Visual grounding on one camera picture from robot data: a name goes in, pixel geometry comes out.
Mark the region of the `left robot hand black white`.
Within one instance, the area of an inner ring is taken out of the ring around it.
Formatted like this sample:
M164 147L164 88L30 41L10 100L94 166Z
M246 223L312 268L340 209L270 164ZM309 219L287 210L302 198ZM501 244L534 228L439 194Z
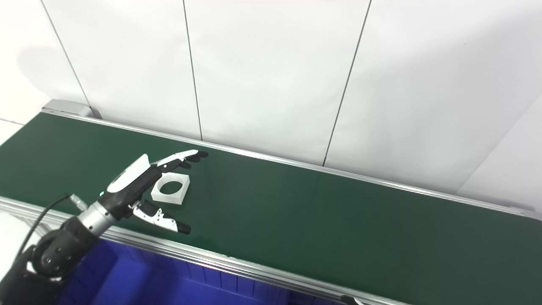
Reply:
M191 227L188 224L177 221L172 214L165 213L151 201L144 200L143 195L165 173L178 167L189 169L191 163L198 163L208 155L206 151L187 150L151 163L147 154L143 154L108 185L98 202L116 220L136 216L157 227L189 234Z

